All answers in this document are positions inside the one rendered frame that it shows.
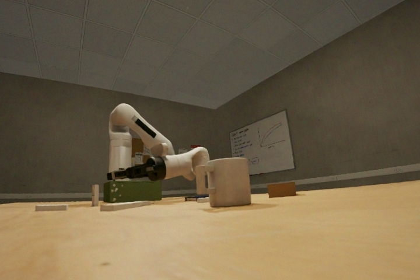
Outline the beige mug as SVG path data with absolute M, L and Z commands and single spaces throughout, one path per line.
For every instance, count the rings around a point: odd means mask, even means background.
M 211 207 L 237 207 L 251 203 L 249 167 L 246 158 L 234 157 L 196 166 L 197 195 L 209 194 Z M 208 173 L 208 188 L 205 187 Z M 210 194 L 211 193 L 211 194 Z

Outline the white domino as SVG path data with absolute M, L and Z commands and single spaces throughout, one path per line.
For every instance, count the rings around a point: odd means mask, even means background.
M 66 211 L 68 205 L 36 205 L 35 211 Z
M 92 206 L 99 206 L 99 184 L 92 186 Z
M 141 202 L 141 206 L 151 205 L 151 201 L 146 201 L 146 202 L 144 202 L 144 201 L 139 201 L 139 202 Z
M 197 203 L 209 202 L 209 198 L 197 198 Z
M 129 209 L 129 204 L 108 204 L 100 206 L 100 211 L 119 211 L 123 209 Z
M 136 207 L 141 207 L 141 202 L 136 202 L 136 203 L 133 203 L 133 202 L 128 202 L 128 203 L 120 203 L 120 204 L 129 204 L 129 209 L 130 208 L 136 208 Z

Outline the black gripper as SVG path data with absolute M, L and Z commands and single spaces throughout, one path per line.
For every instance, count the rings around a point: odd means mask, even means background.
M 141 170 L 141 171 L 140 171 Z M 147 175 L 148 174 L 148 175 Z M 150 181 L 164 180 L 166 177 L 166 164 L 162 157 L 150 157 L 145 164 L 132 166 L 126 170 L 116 170 L 107 173 L 107 180 L 134 179 L 148 177 Z

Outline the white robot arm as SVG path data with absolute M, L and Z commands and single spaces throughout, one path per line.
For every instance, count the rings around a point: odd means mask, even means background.
M 148 124 L 130 105 L 120 104 L 111 112 L 109 119 L 109 173 L 131 167 L 132 136 L 129 134 L 129 127 L 140 136 L 154 157 L 163 158 L 166 164 L 164 180 L 182 175 L 192 181 L 196 177 L 195 167 L 207 166 L 207 162 L 210 161 L 208 151 L 204 147 L 175 155 L 167 138 Z

